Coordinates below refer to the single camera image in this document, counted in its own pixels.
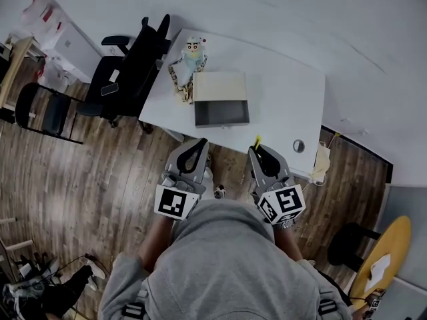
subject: yellow tag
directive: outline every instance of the yellow tag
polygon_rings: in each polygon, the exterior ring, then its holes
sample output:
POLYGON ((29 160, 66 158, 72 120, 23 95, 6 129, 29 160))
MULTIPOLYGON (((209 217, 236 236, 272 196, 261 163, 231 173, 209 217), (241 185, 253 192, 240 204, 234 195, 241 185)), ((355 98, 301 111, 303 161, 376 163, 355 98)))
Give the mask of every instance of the yellow tag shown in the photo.
POLYGON ((259 146, 260 144, 261 144, 261 135, 260 135, 260 134, 258 134, 258 135, 256 136, 255 143, 254 143, 255 150, 257 150, 257 149, 258 149, 258 146, 259 146))

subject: desk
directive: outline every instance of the desk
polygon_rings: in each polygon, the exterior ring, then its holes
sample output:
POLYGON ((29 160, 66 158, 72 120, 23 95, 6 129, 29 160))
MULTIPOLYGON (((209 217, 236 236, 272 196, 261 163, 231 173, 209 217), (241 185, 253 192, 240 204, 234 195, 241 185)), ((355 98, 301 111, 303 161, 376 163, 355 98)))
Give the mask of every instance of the desk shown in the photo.
POLYGON ((294 173, 311 173, 318 148, 326 77, 289 57, 243 41, 182 29, 143 106, 140 121, 247 153, 257 134, 262 143, 283 155, 294 173), (181 54, 187 38, 206 39, 208 71, 246 74, 250 124, 196 129, 193 105, 174 95, 167 66, 181 54), (305 150, 296 153, 296 139, 305 150))
POLYGON ((15 80, 16 74, 18 73, 19 67, 21 66, 28 50, 33 44, 33 38, 28 37, 16 42, 13 47, 13 53, 11 58, 11 64, 6 72, 0 88, 0 108, 6 108, 9 110, 15 110, 14 107, 6 104, 7 96, 12 88, 13 81, 15 80))
MULTIPOLYGON (((375 289, 386 289, 391 284, 393 277, 399 271, 409 249, 411 238, 411 222, 407 216, 397 218, 377 240, 374 248, 365 259, 354 279, 350 289, 350 298, 359 297, 365 299, 375 289), (386 254, 391 255, 390 265, 384 272, 384 276, 375 286, 364 292, 366 282, 370 276, 371 266, 386 254)), ((352 300, 354 307, 362 308, 366 303, 363 300, 352 300)))

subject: open box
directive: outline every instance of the open box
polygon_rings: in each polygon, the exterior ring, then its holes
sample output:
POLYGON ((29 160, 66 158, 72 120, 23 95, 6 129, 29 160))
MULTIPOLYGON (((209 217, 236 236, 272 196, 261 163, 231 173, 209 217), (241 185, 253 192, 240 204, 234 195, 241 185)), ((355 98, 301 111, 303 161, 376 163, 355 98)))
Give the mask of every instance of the open box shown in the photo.
POLYGON ((194 73, 193 101, 196 127, 249 123, 244 73, 194 73))

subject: gray panel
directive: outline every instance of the gray panel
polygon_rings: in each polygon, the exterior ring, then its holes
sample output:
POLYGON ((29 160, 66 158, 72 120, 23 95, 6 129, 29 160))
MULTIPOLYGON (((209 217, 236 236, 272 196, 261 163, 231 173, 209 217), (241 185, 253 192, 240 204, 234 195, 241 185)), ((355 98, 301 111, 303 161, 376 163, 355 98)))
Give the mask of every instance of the gray panel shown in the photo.
POLYGON ((398 276, 427 289, 427 188, 391 187, 386 208, 378 225, 382 233, 397 217, 411 220, 412 238, 406 260, 398 276))
POLYGON ((248 101, 194 102, 196 127, 245 125, 249 123, 248 101))
POLYGON ((372 320, 417 320, 427 305, 427 296, 399 282, 392 282, 372 320))

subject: chair armrest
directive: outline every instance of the chair armrest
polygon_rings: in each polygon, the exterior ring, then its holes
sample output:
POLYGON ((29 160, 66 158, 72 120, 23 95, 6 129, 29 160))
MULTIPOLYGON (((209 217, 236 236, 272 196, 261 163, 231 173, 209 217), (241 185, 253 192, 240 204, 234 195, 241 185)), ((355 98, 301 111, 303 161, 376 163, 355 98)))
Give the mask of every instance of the chair armrest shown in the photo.
POLYGON ((130 40, 131 39, 125 35, 112 35, 102 39, 101 45, 115 45, 126 55, 129 52, 126 45, 129 44, 130 40))
POLYGON ((84 116, 101 116, 103 106, 97 103, 81 102, 77 104, 77 114, 84 116))

